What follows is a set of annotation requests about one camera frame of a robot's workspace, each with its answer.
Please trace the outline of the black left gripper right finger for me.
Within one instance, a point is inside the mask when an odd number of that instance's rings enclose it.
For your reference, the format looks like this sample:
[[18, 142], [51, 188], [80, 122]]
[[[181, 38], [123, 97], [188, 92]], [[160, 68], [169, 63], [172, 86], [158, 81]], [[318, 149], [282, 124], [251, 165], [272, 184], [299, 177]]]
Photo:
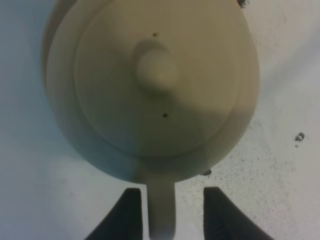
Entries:
[[203, 190], [203, 234], [206, 240], [270, 240], [218, 187]]

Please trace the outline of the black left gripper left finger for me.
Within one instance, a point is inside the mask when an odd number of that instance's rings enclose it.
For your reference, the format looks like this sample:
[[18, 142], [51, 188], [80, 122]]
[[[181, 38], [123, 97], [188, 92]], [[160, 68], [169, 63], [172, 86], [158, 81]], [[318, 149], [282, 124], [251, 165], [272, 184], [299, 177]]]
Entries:
[[139, 188], [127, 188], [88, 240], [142, 240], [142, 198]]

